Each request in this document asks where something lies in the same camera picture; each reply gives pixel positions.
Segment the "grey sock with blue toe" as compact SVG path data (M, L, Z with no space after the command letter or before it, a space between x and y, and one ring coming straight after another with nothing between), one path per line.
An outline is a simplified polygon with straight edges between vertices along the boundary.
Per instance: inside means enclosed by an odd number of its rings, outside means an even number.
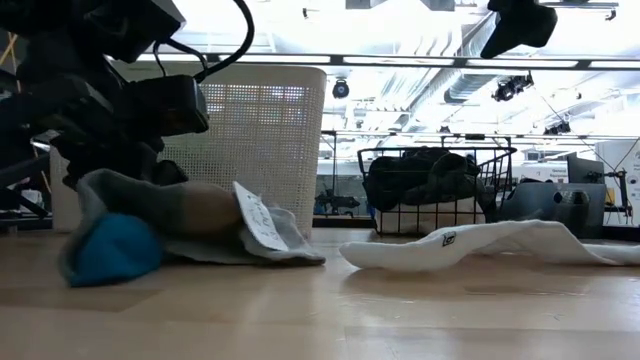
M234 190L187 181L159 186L108 169L86 174L76 187L81 220L59 258L70 287L128 282L169 258L249 266L321 266L296 217L268 207L287 251L260 245L244 222Z

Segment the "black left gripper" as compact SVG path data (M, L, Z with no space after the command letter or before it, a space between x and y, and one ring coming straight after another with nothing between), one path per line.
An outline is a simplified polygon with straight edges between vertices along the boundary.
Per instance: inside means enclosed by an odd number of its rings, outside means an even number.
M28 54L14 75L14 135L32 138L47 131L57 141L82 146L67 159L67 172L83 176L109 169L126 176L151 174L159 186L189 180L173 160L156 163L159 126L103 55Z

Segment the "white plastic laundry basket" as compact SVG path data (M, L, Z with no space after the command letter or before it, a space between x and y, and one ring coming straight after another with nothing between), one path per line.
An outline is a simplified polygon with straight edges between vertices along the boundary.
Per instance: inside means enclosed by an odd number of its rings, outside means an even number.
M304 66L232 65L200 85L209 129L165 139L161 159L189 181L232 190L237 181L311 229L326 75Z

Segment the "black background monitor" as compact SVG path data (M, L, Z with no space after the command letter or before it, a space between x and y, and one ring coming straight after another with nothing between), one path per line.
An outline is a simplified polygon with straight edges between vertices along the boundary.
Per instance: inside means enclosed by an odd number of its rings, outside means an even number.
M579 158L576 153L567 156L570 183L604 184L604 164L601 161Z

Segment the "black overhead frame rail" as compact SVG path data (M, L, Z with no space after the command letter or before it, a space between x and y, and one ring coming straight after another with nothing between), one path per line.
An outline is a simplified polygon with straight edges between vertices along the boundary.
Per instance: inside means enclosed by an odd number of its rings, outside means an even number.
M465 58L382 55L250 54L240 63L346 67L407 67L498 70L640 71L640 59Z

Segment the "silver ventilation duct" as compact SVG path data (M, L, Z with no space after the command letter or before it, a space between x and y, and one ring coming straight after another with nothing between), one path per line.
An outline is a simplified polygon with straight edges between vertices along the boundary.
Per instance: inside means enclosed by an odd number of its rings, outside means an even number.
M485 15L470 30L463 33L461 44L453 53L456 57L478 57L491 33L495 30L496 15ZM486 85L494 75L463 73L458 68L429 68L427 82L419 88L407 111L415 115L428 102L462 105L471 95Z

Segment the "black background stand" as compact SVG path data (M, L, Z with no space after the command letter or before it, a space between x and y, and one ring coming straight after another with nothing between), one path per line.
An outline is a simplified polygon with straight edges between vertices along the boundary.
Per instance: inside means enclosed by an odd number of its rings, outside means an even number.
M610 193L607 193L605 196L605 211L616 213L622 212L626 219L631 221L633 216L633 207L628 199L628 193L625 185L626 174L627 172L624 169L605 173L588 171L586 177L593 183L596 183L599 180L604 180L605 178L613 178L614 184L616 185L620 195L621 204L617 205L615 203L615 197Z

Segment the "white sock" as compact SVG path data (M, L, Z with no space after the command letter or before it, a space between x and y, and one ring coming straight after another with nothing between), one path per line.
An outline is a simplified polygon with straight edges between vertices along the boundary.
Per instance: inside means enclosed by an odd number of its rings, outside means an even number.
M400 272L432 272L469 255L503 253L552 264L640 266L640 245L585 244L562 223L542 220L445 227L413 242L351 242L339 252L361 269Z

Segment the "black briefs with patterned waistband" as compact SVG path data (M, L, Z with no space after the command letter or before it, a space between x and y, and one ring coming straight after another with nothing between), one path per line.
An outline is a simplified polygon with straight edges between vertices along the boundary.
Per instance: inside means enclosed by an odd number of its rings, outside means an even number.
M380 211L392 209L406 191L427 179L429 168L429 162L416 155L376 158L363 182L369 204Z

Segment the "white background poster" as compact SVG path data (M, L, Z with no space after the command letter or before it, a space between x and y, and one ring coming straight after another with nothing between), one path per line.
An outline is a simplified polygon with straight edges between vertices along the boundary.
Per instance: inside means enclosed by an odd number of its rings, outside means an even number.
M640 211L640 140L611 140L599 142L596 153L604 159L606 172L624 169L628 199L634 212ZM607 188L612 191L615 203L621 204L620 195L613 178L605 178Z

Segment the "white paper tag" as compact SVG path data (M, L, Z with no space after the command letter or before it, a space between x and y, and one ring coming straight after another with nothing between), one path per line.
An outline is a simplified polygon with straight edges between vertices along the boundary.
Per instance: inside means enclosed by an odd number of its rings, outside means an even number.
M257 242L271 250L287 251L289 247L277 232L270 212L261 198L237 181L233 182L233 190L244 222Z

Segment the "small grey plastic bin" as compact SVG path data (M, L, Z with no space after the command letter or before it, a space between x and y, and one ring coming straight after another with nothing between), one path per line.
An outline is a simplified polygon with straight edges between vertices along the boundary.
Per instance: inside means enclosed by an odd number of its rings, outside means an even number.
M602 233L606 186L587 183L521 183L502 202L500 220L556 221L578 239Z

